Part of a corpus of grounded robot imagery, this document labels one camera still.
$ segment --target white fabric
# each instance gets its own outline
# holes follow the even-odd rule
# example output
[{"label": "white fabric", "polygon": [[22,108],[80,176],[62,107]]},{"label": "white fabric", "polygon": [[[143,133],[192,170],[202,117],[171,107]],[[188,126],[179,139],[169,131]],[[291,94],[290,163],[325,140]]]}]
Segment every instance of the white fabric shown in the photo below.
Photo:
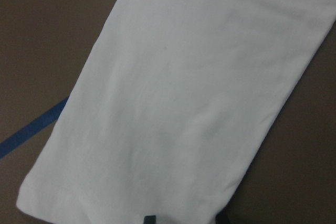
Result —
[{"label": "white fabric", "polygon": [[208,224],[336,0],[118,0],[17,207],[56,224]]}]

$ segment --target folded white cloth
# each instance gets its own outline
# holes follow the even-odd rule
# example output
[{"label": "folded white cloth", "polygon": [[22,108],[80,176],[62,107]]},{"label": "folded white cloth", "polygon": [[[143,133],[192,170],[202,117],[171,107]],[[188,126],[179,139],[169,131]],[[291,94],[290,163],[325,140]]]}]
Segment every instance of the folded white cloth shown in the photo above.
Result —
[{"label": "folded white cloth", "polygon": [[336,0],[117,0],[17,207],[214,223],[335,15]]}]

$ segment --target blue strip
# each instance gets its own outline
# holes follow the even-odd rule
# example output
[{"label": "blue strip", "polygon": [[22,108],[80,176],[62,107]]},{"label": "blue strip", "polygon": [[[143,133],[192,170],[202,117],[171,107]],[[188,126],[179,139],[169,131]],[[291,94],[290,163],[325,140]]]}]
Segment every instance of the blue strip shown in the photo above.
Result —
[{"label": "blue strip", "polygon": [[53,121],[57,120],[67,100],[68,97],[0,143],[0,159],[50,125]]}]

